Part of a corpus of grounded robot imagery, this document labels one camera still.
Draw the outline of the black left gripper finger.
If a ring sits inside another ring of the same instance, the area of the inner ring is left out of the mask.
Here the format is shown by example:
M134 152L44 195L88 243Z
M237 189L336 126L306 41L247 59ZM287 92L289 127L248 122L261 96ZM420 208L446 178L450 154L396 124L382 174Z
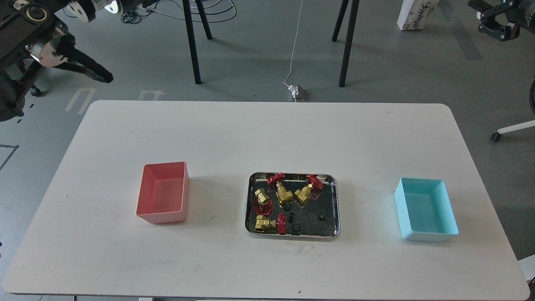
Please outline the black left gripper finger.
M63 55L67 58L67 62L63 63L63 70L84 74L103 83L111 83L114 79L111 72L78 49L69 48Z

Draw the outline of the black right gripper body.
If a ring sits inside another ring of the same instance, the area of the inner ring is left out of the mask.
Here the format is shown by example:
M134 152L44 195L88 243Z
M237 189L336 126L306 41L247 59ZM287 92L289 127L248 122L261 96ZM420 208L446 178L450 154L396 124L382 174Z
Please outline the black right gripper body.
M501 4L492 6L484 0L470 0L468 6L476 10L476 17L480 20L479 32L499 41L508 41L520 36L520 26L515 23L502 25L496 21L496 16L517 7L519 0L502 0Z

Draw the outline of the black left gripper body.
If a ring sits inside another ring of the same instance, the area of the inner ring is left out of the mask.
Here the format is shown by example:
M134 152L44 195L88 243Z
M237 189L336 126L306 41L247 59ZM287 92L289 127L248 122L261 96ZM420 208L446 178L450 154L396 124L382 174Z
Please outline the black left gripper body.
M41 33L34 42L26 45L25 49L42 66L75 70L77 65L59 51L61 46L67 45L74 45L74 36L64 27L55 26L50 32Z

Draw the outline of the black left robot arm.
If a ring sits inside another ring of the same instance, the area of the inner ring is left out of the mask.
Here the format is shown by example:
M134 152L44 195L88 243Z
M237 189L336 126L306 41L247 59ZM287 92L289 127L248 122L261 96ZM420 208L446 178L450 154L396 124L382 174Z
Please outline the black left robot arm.
M75 37L56 16L68 9L75 18L92 21L108 0L2 0L1 120L23 116L25 95L40 95L35 86L42 67L52 67L110 83L113 75L75 48Z

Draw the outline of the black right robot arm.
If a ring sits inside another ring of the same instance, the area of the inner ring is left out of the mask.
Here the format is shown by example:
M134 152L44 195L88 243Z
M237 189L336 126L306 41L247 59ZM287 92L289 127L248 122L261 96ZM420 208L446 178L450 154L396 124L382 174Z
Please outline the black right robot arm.
M518 38L520 28L535 32L533 0L502 0L498 5L470 0L468 6L476 10L476 17L480 20L479 32L499 41Z

